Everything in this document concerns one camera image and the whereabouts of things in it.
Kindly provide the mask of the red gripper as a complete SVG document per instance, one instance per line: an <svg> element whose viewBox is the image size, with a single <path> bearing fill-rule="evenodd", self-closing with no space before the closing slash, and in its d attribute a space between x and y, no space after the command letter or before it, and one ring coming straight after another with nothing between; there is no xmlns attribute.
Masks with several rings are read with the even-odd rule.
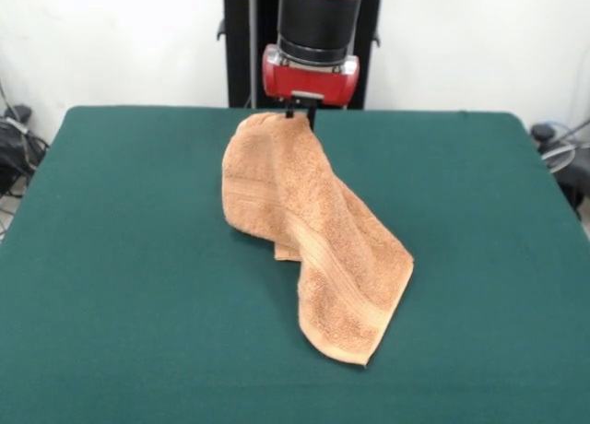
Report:
<svg viewBox="0 0 590 424"><path fill-rule="evenodd" d="M360 60L347 55L338 65L302 65L287 58L276 45L267 45L262 58L265 94L285 100L285 116L294 117L294 99L317 100L331 106L347 106L360 76ZM306 116L314 131L317 102L306 104Z"/></svg>

